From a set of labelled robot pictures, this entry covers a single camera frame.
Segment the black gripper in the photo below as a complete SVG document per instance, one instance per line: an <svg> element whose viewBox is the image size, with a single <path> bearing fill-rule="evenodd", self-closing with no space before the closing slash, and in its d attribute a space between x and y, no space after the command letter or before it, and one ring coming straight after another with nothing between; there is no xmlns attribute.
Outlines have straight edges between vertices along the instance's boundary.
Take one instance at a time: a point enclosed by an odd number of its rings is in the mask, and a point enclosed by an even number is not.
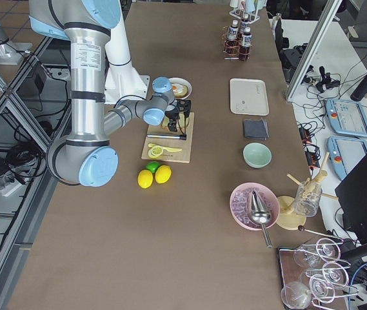
<svg viewBox="0 0 367 310"><path fill-rule="evenodd" d="M176 99L166 108L165 116L169 119L168 123L162 123L161 128L169 131L177 130L177 120L180 119L180 113L183 113L184 123L189 118L192 102L189 99Z"/></svg>

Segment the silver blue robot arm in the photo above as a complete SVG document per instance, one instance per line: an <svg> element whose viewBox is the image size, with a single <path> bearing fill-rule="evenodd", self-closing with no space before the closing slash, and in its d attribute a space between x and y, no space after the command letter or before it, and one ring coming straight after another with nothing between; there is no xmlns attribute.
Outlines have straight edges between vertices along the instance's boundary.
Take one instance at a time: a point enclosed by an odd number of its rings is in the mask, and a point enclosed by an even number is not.
<svg viewBox="0 0 367 310"><path fill-rule="evenodd" d="M32 29L70 42L72 129L52 142L50 171L100 187L114 176L111 133L131 119L159 125L175 96L166 77L144 81L132 66L119 1L30 1Z"/></svg>

